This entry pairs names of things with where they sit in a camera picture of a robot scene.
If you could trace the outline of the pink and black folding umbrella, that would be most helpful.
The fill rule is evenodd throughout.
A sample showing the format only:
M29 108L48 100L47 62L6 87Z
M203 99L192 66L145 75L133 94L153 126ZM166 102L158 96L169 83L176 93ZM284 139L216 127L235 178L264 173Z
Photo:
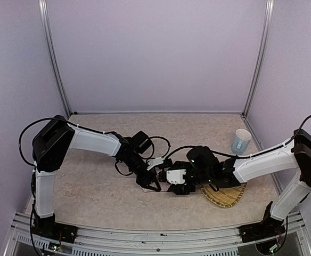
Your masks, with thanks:
M161 191L151 191L151 190L147 190L142 188L144 193L154 193L154 192L167 192L169 187L170 187L170 183L167 181L166 179L166 172L165 171L157 171L155 173L155 178L156 180L159 181L160 186L161 186Z

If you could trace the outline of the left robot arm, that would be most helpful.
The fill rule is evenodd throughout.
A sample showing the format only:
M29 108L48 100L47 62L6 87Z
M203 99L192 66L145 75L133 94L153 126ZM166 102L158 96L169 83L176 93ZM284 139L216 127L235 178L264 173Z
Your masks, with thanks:
M156 174L148 169L141 156L151 145L150 138L142 131L132 137L123 137L117 132L100 132L70 124L61 115L51 118L32 140L32 232L56 237L64 229L77 230L74 226L56 223L53 208L55 176L68 150L92 151L114 157L116 163L124 163L130 174L136 176L139 186L159 192L161 187Z

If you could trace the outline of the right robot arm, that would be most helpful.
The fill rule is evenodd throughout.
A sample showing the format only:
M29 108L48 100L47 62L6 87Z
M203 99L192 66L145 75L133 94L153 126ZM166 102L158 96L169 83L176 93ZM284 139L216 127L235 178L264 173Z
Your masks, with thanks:
M233 156L220 162L210 148L196 146L186 157L186 162L176 161L166 171L166 181L177 195L189 194L198 185L233 188L267 174L297 171L278 199L267 205L262 221L240 227L243 242L284 233L284 219L311 192L311 135L303 129L255 155Z

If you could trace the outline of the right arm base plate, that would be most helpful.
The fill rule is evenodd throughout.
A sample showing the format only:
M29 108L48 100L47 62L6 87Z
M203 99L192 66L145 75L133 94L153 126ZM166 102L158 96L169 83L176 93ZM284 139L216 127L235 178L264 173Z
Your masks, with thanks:
M253 242L269 237L278 235L279 233L285 233L285 227L283 225L270 226L264 225L260 222L243 225L239 227L240 236L243 243Z

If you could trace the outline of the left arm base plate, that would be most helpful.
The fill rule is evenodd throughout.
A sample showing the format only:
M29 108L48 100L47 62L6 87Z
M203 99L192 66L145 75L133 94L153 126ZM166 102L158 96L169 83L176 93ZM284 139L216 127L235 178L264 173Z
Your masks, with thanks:
M76 226L58 222L35 224L32 227L33 234L71 244L75 242L77 231L78 227Z

